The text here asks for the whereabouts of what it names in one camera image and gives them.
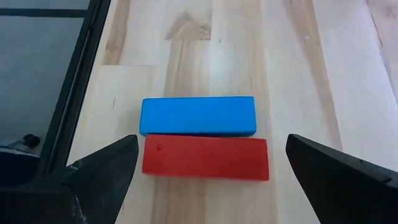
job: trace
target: wood grain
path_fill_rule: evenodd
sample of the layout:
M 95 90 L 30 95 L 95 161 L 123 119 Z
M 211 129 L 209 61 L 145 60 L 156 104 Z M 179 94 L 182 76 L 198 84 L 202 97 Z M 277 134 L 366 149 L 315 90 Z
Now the wood grain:
M 285 155 L 297 133 L 398 165 L 396 2 L 113 0 L 68 163 L 139 133 L 143 98 L 254 95 L 268 182 L 136 173 L 117 223 L 319 223 Z

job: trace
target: black metal frame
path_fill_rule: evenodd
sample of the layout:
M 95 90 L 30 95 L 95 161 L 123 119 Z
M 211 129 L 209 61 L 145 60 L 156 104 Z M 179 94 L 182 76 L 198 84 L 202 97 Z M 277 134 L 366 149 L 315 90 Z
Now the black metal frame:
M 84 18 L 47 131 L 36 177 L 66 165 L 110 2 L 91 0 L 87 10 L 0 9 L 0 16 Z

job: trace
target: wooden block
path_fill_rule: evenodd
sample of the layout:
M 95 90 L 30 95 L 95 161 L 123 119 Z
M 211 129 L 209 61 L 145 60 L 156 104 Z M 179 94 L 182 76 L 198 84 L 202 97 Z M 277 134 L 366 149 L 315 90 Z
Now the wooden block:
M 149 134 L 142 172 L 152 175 L 269 180 L 267 142 Z
M 253 96 L 149 98 L 142 102 L 139 132 L 249 136 L 256 132 Z

